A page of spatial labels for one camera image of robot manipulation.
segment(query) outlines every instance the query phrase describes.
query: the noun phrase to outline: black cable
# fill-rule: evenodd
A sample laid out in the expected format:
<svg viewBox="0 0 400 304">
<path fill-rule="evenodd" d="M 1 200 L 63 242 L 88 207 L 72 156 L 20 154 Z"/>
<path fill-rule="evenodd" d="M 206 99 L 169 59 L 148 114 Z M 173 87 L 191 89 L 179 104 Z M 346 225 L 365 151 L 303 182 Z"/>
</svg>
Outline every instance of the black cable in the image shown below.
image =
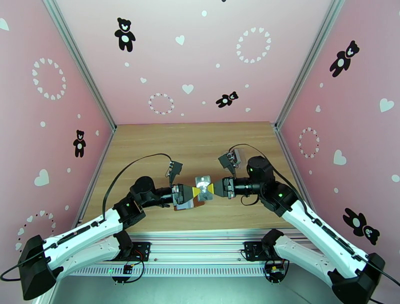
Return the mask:
<svg viewBox="0 0 400 304">
<path fill-rule="evenodd" d="M 373 298 L 370 298 L 369 300 L 370 300 L 371 302 L 374 302 L 374 303 L 377 303 L 377 304 L 385 304 L 385 303 L 379 302 L 379 301 L 377 301 L 377 300 L 374 300 Z"/>
<path fill-rule="evenodd" d="M 117 182 L 118 178 L 122 175 L 122 173 L 124 173 L 124 171 L 125 171 L 126 169 L 128 169 L 131 165 L 133 165 L 134 163 L 136 163 L 136 162 L 138 162 L 138 161 L 141 161 L 141 160 L 143 160 L 143 159 L 146 159 L 146 158 L 150 158 L 150 157 L 153 157 L 153 156 L 157 156 L 157 155 L 164 155 L 164 156 L 166 156 L 166 157 L 169 158 L 169 163 L 172 162 L 172 158 L 171 158 L 168 154 L 165 154 L 165 153 L 156 153 L 156 154 L 152 154 L 152 155 L 143 156 L 143 157 L 141 157 L 141 158 L 139 158 L 139 159 L 136 159 L 136 160 L 132 161 L 130 164 L 128 164 L 125 168 L 123 168 L 123 169 L 117 174 L 117 176 L 114 178 L 114 180 L 112 181 L 112 183 L 109 185 L 108 190 L 107 190 L 107 192 L 105 193 L 104 198 L 103 198 L 103 205 L 102 205 L 103 220 L 101 221 L 101 223 L 102 223 L 103 221 L 106 220 L 106 203 L 107 203 L 107 198 L 109 197 L 109 194 L 110 194 L 110 192 L 111 192 L 111 189 L 114 187 L 114 184 Z"/>
<path fill-rule="evenodd" d="M 135 258 L 137 258 L 139 260 L 138 264 L 141 263 L 143 265 L 143 268 L 141 269 L 141 273 L 137 278 L 133 279 L 132 281 L 126 281 L 124 284 L 133 283 L 133 282 L 138 281 L 143 276 L 143 274 L 145 273 L 145 263 L 143 262 L 143 260 L 141 258 L 138 258 L 136 256 L 135 256 Z"/>
<path fill-rule="evenodd" d="M 244 198 L 244 197 L 245 197 L 245 195 L 242 195 L 241 198 L 240 198 L 240 202 L 241 202 L 241 204 L 242 204 L 243 206 L 252 206 L 252 205 L 255 205 L 255 204 L 257 204 L 257 203 L 259 202 L 259 200 L 260 200 L 260 197 L 257 195 L 257 199 L 256 199 L 254 202 L 245 204 L 245 203 L 243 203 L 243 198 Z"/>
<path fill-rule="evenodd" d="M 8 274 L 9 272 L 13 271 L 15 268 L 18 268 L 18 267 L 24 265 L 25 263 L 29 262 L 30 260 L 33 260 L 33 259 L 36 258 L 37 256 L 40 256 L 40 255 L 41 255 L 42 253 L 44 253 L 47 249 L 56 248 L 56 247 L 57 247 L 57 244 L 56 244 L 56 243 L 53 243 L 52 245 L 50 245 L 50 246 L 47 247 L 46 249 L 43 249 L 42 251 L 40 251 L 40 252 L 36 253 L 35 255 L 31 256 L 30 258 L 28 258 L 28 259 L 26 259 L 26 260 L 24 260 L 24 261 L 18 263 L 17 265 L 11 267 L 9 270 L 3 272 L 3 273 L 0 275 L 0 280 L 2 280 L 3 282 L 17 282 L 17 281 L 21 281 L 21 278 L 5 278 L 4 276 L 5 276 L 6 274 Z"/>
</svg>

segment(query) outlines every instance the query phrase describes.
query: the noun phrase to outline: wooden surface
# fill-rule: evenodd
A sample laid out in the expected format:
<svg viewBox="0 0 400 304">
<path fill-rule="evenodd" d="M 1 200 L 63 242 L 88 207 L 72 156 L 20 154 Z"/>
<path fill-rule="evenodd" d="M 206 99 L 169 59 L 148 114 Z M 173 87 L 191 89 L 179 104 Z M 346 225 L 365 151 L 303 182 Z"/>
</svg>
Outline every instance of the wooden surface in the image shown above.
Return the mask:
<svg viewBox="0 0 400 304">
<path fill-rule="evenodd" d="M 110 183 L 130 162 L 146 155 L 166 153 L 172 160 L 183 164 L 182 172 L 174 184 L 195 186 L 195 177 L 211 176 L 216 182 L 230 176 L 218 161 L 218 157 L 231 146 L 246 143 L 262 151 L 293 185 L 294 178 L 282 153 L 281 147 L 268 122 L 234 123 L 183 123 L 118 126 L 99 179 L 85 212 L 83 222 L 92 220 L 102 212 L 102 202 Z M 250 147 L 243 149 L 246 161 L 259 153 Z M 154 156 L 138 161 L 128 168 L 112 189 L 106 208 L 111 208 L 125 197 L 137 178 L 150 176 L 156 188 L 168 187 L 165 173 L 169 160 Z M 246 177 L 246 167 L 237 171 L 237 177 Z M 243 199 L 245 204 L 253 197 Z M 240 197 L 227 199 L 214 195 L 205 205 L 188 210 L 174 211 L 172 207 L 158 206 L 145 209 L 146 217 L 128 232 L 187 231 L 213 229 L 250 229 L 291 227 L 283 219 L 266 209 L 261 203 L 243 206 Z"/>
</svg>

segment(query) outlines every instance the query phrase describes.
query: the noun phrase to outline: black mounting plate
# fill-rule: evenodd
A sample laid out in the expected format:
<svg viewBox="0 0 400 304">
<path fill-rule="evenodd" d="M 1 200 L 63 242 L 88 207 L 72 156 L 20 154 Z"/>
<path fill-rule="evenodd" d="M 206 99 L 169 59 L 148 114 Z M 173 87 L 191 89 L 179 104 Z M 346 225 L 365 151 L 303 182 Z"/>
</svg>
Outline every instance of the black mounting plate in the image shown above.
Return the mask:
<svg viewBox="0 0 400 304">
<path fill-rule="evenodd" d="M 243 243 L 246 260 L 249 262 L 267 261 L 267 254 L 263 250 L 263 243 L 260 241 L 245 241 Z"/>
</svg>

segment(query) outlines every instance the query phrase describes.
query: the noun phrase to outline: heart circle pattern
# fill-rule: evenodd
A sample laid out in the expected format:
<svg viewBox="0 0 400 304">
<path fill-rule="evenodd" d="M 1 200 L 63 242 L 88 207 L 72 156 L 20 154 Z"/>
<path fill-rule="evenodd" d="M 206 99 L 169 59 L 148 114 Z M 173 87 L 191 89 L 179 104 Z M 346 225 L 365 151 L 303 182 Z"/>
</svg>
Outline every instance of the heart circle pattern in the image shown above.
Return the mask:
<svg viewBox="0 0 400 304">
<path fill-rule="evenodd" d="M 256 56 L 254 58 L 248 58 L 244 54 L 242 54 L 242 51 L 240 51 L 240 48 L 242 47 L 240 43 L 245 41 L 245 37 L 248 37 L 249 35 L 263 35 L 263 38 L 265 38 L 265 48 L 262 50 L 259 56 Z M 252 27 L 250 30 L 246 30 L 237 40 L 238 43 L 236 43 L 236 55 L 238 56 L 239 60 L 243 61 L 245 64 L 255 64 L 261 61 L 267 55 L 266 51 L 269 51 L 271 49 L 272 40 L 270 35 L 271 34 L 268 31 L 265 31 L 263 27 L 259 27 L 258 30 L 256 27 Z"/>
</svg>

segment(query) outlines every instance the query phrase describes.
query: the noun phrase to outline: white dot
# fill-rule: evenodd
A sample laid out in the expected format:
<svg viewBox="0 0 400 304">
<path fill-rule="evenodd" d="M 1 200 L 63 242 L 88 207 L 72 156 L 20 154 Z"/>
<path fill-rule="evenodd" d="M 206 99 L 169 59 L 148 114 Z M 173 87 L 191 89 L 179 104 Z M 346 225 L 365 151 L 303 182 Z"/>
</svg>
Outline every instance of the white dot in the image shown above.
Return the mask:
<svg viewBox="0 0 400 304">
<path fill-rule="evenodd" d="M 400 182 L 400 176 L 398 176 L 397 174 L 394 174 L 391 176 L 391 180 L 395 183 Z"/>
</svg>

